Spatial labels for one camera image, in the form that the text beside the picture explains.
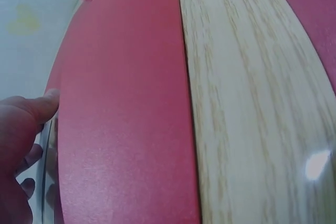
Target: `wooden surface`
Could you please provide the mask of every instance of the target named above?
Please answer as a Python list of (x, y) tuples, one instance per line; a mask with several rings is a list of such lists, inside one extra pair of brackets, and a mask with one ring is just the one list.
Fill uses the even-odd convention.
[(181, 7), (203, 223), (336, 223), (335, 95), (287, 2)]

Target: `wood grain pattern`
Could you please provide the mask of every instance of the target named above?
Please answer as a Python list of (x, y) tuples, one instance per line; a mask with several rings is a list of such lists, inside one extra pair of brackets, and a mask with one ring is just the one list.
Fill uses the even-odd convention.
[(285, 0), (181, 0), (203, 223), (336, 223), (336, 100)]

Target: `fingertip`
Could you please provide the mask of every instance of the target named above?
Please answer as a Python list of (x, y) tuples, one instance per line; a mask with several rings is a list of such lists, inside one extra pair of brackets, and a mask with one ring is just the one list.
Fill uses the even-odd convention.
[(27, 195), (27, 199), (30, 199), (33, 196), (35, 190), (35, 180), (33, 180), (32, 178), (26, 178), (21, 183), (21, 188)]
[(47, 98), (59, 98), (60, 96), (60, 92), (58, 89), (49, 89), (44, 97), (47, 97)]

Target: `finger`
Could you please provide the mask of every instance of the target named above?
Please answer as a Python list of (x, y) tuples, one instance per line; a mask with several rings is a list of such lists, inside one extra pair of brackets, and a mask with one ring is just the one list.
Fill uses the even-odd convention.
[(42, 147), (38, 144), (34, 144), (28, 155), (19, 164), (17, 170), (15, 171), (15, 176), (20, 175), (22, 172), (34, 165), (43, 154)]
[(21, 188), (27, 195), (27, 199), (30, 199), (34, 193), (35, 190), (35, 181), (32, 178), (26, 178), (21, 183)]
[(46, 201), (52, 209), (54, 208), (55, 205), (55, 195), (56, 195), (56, 185), (51, 184), (46, 193)]
[(1, 210), (4, 210), (5, 214), (7, 214), (7, 218), (6, 216), (3, 218), (4, 216), (0, 215), (0, 223), (33, 223), (33, 213), (28, 204), (27, 195), (16, 179), (3, 176), (0, 186), (0, 201), (4, 203), (4, 208)]
[(37, 124), (44, 124), (49, 121), (58, 110), (59, 91), (49, 90), (43, 97), (28, 99), (30, 113), (36, 119)]
[(15, 106), (28, 112), (34, 117), (36, 126), (44, 124), (54, 116), (58, 109), (58, 103), (59, 91), (57, 89), (51, 89), (43, 97), (36, 99), (9, 97), (0, 101), (0, 104)]
[(48, 148), (46, 157), (46, 171), (53, 181), (57, 179), (57, 152), (54, 148)]

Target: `red surface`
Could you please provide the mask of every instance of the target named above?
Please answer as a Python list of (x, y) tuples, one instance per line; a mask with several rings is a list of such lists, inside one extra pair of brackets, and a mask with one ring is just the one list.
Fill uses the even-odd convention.
[(336, 91), (336, 0), (287, 0), (309, 35)]
[(179, 0), (85, 2), (58, 60), (65, 224), (199, 223)]

